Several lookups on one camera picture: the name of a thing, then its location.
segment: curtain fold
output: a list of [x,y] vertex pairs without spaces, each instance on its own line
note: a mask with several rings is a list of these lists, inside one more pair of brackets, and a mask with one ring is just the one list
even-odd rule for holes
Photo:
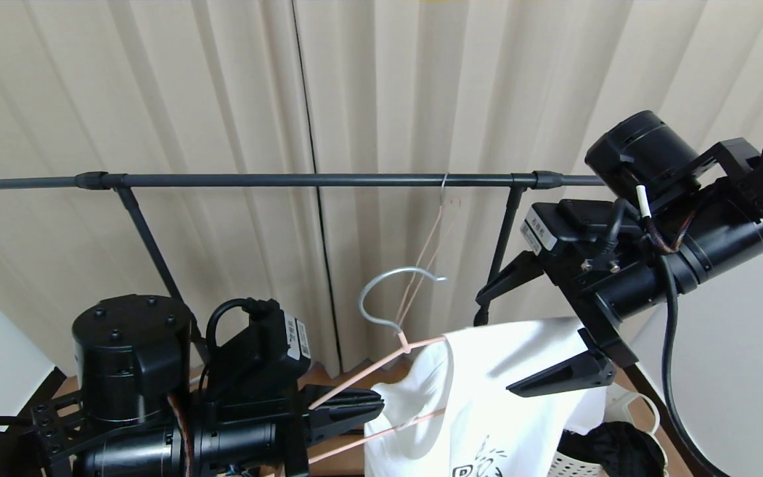
[[[0,178],[587,174],[587,147],[641,109],[697,150],[734,136],[760,148],[763,2],[0,2]],[[355,299],[415,263],[439,203],[436,189],[327,188],[320,214],[311,188],[135,192],[200,321],[272,296],[309,324],[329,372],[395,346]],[[460,207],[437,227],[432,270],[450,280],[422,285],[413,339],[472,323],[506,194],[446,191]],[[611,198],[529,191],[515,229],[532,202],[564,196]],[[512,233],[505,262],[524,247]],[[393,318],[407,280],[374,290],[370,311]],[[61,369],[74,370],[72,320],[124,293],[164,290],[114,193],[0,191],[0,308]],[[569,313],[542,278],[498,299],[491,322]],[[227,318],[222,339],[245,326]]]

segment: white label sticker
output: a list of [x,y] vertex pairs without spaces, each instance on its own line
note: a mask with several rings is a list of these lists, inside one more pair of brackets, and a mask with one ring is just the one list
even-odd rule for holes
[[299,335],[296,333],[296,318],[285,313],[284,328],[287,333],[287,355],[299,360]]
[[535,233],[532,232],[532,227],[529,227],[528,223],[523,223],[523,238],[526,239],[527,242],[529,242],[529,246],[532,247],[532,251],[535,254],[540,254],[540,251],[543,250],[543,246],[538,242],[538,239],[535,238]]
[[299,328],[299,350],[302,350],[302,356],[311,359],[311,344],[308,341],[308,335],[305,332],[305,323],[299,318],[296,319],[297,328]]
[[552,248],[555,247],[558,239],[549,232],[549,229],[543,224],[540,215],[538,215],[538,212],[536,212],[535,209],[529,209],[529,213],[526,215],[526,223],[529,224],[529,227],[532,227],[532,231],[538,236],[538,240],[543,245],[543,248],[552,250]]

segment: wooden floor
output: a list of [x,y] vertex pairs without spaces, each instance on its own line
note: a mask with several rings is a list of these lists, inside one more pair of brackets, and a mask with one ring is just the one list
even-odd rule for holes
[[[402,380],[402,378],[408,374],[410,366],[411,363],[408,360],[399,360],[399,362],[397,362],[390,369],[380,369],[375,371],[373,374],[370,374],[370,376],[358,381],[354,387],[369,388],[377,383],[396,383],[397,381]],[[322,366],[314,366],[314,368],[308,371],[308,374],[300,378],[299,387],[302,388],[305,386],[305,384],[337,386],[337,384],[343,383],[343,381],[352,377],[352,375],[361,371],[361,369],[363,369],[363,366],[360,366],[359,368],[339,377],[329,378]],[[623,374],[623,371],[618,373],[615,382],[624,388],[635,390],[632,382],[629,380],[629,378],[626,377],[626,374]],[[66,394],[68,392],[73,392],[73,390],[76,390],[77,388],[78,384],[75,378],[68,378],[66,382],[64,382],[63,386],[61,386],[60,390],[58,390],[56,396]],[[652,422],[654,420],[653,413],[651,410],[649,410],[647,405],[641,401],[641,399],[634,401],[633,404],[630,405],[629,409],[632,411],[633,419],[635,419],[635,423],[638,425],[638,428],[652,428]],[[665,433],[665,431],[663,429],[659,429],[659,431],[655,434],[655,437],[658,438],[661,446],[664,447],[665,452],[667,453],[667,458],[669,461],[667,470],[670,473],[670,477],[690,477],[691,473],[688,470],[687,465],[685,465],[682,457],[676,452],[672,441],[670,441],[670,438]],[[318,446],[311,447],[309,449],[309,456],[319,455],[336,447],[341,447],[344,444],[355,441],[357,439],[360,439],[360,437],[335,437],[329,441],[319,444]],[[311,475],[361,475],[363,474],[363,471],[364,451],[361,447],[354,447],[347,452],[337,454],[336,456],[332,456],[331,458],[324,459],[311,465]]]

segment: silver hanger hook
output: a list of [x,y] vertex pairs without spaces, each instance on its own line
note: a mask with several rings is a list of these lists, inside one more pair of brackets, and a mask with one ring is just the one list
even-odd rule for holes
[[396,329],[397,333],[402,333],[402,328],[396,323],[391,322],[390,320],[383,320],[382,318],[376,318],[370,315],[366,311],[366,308],[364,308],[364,299],[366,299],[367,293],[369,293],[370,290],[373,289],[373,287],[381,283],[381,281],[384,280],[385,278],[393,277],[393,275],[396,275],[396,274],[404,274],[405,272],[415,272],[416,274],[426,275],[428,278],[430,278],[434,282],[442,282],[446,280],[446,277],[436,277],[432,275],[430,272],[428,272],[426,269],[419,268],[418,266],[400,266],[400,268],[394,268],[392,270],[388,270],[387,272],[384,272],[384,274],[381,274],[378,277],[375,277],[372,280],[370,280],[370,283],[366,284],[366,286],[364,286],[364,289],[361,290],[361,293],[358,294],[358,310],[361,311],[361,315],[363,315],[364,318],[367,319],[367,321],[373,322],[375,324],[381,324],[384,326],[390,326],[391,328]]
[[446,200],[446,178],[449,173],[443,174],[443,180],[440,182],[440,205],[443,206],[443,201]]

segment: white shirt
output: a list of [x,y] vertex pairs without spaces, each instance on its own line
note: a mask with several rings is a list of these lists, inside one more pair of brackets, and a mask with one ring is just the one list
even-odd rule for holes
[[576,318],[507,323],[448,333],[408,376],[376,384],[381,416],[371,435],[445,407],[402,431],[364,444],[368,476],[500,477],[548,474],[563,429],[600,425],[605,388],[523,398],[506,386],[585,350]]

